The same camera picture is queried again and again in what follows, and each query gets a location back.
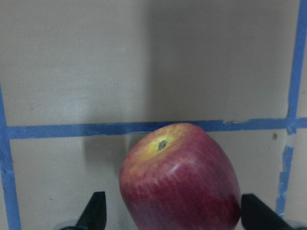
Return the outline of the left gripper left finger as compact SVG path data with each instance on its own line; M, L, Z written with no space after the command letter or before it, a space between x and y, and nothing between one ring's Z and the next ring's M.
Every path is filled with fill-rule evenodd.
M77 221L77 230L104 230L106 227L106 194L94 192Z

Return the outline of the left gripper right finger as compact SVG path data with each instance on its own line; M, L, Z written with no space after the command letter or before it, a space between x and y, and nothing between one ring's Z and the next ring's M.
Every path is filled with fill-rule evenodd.
M241 197L241 223L245 230L294 230L254 194Z

